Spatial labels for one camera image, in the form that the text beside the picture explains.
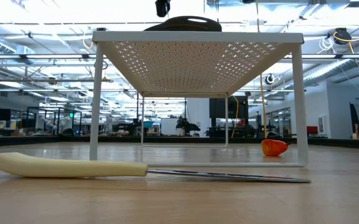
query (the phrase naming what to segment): knife handle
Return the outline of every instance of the knife handle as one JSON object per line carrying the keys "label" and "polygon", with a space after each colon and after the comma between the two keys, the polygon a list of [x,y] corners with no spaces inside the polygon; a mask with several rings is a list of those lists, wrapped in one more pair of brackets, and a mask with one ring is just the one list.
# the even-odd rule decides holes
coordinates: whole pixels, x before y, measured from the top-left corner
{"label": "knife handle", "polygon": [[44,159],[18,152],[0,153],[0,170],[22,177],[144,177],[147,164]]}

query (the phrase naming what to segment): pipe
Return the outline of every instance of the pipe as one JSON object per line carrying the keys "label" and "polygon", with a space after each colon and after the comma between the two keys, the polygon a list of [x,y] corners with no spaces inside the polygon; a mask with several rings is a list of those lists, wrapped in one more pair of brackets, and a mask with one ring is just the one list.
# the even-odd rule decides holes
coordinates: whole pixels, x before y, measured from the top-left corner
{"label": "pipe", "polygon": [[[19,78],[23,78],[23,76],[21,76],[20,74],[16,73],[16,72],[12,72],[8,69],[5,69],[5,68],[1,68],[0,67],[0,73],[6,75],[6,76],[16,76],[16,77],[19,77]],[[33,80],[30,81],[30,80],[3,80],[3,79],[0,79],[0,82],[28,82],[28,83],[32,83],[34,82]],[[42,88],[42,89],[45,89],[46,86],[44,85],[40,85],[40,84],[37,84],[37,83],[32,83],[32,86],[28,86],[29,88]]]}
{"label": "pipe", "polygon": [[94,82],[94,80],[3,80],[0,82],[22,82],[22,83],[33,83],[33,82]]}

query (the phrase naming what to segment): white wall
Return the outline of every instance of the white wall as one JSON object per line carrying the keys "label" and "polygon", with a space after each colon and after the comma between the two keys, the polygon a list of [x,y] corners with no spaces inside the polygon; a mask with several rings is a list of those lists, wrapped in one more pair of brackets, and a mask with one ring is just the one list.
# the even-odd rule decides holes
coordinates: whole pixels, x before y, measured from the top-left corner
{"label": "white wall", "polygon": [[[306,124],[307,126],[319,126],[319,117],[325,116],[326,122],[324,129],[326,135],[330,138],[330,124],[329,124],[329,102],[327,98],[327,84],[320,82],[318,86],[306,87],[305,92],[305,108],[306,108]],[[296,134],[296,107],[294,104],[294,93],[290,93],[285,97],[284,101],[269,101],[266,105],[266,112],[281,110],[284,108],[291,109],[291,133]],[[249,109],[249,116],[256,116],[256,112],[263,113],[262,106]]]}
{"label": "white wall", "polygon": [[331,138],[350,139],[352,135],[352,121],[350,103],[359,99],[359,90],[351,83],[344,85],[327,85],[329,99]]}
{"label": "white wall", "polygon": [[190,123],[196,124],[200,131],[200,137],[205,136],[207,128],[211,126],[210,122],[210,99],[208,98],[187,98],[186,117]]}

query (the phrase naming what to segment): white metal shelf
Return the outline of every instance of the white metal shelf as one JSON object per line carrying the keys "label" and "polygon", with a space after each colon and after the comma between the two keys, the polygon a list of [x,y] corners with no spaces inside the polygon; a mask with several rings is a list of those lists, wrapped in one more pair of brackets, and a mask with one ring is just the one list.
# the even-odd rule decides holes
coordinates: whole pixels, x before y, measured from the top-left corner
{"label": "white metal shelf", "polygon": [[[93,33],[97,45],[92,110],[90,159],[97,159],[100,82],[103,55],[145,97],[227,98],[292,53],[297,163],[222,164],[223,166],[304,166],[307,135],[302,75],[302,34],[238,32],[107,32]],[[219,166],[217,163],[183,163],[175,166]]]}

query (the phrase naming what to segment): table surface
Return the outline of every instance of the table surface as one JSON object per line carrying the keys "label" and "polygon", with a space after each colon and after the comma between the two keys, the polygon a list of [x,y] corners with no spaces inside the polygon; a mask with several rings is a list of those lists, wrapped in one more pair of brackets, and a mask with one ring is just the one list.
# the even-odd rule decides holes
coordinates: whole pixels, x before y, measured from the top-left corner
{"label": "table surface", "polygon": [[[263,157],[259,144],[228,149],[145,148],[99,143],[101,159],[119,161],[290,161]],[[0,152],[87,159],[89,143],[4,146]],[[0,223],[359,223],[359,149],[310,146],[306,168],[186,168],[292,175],[311,184],[226,182],[149,174],[146,178],[25,179],[0,172]]]}

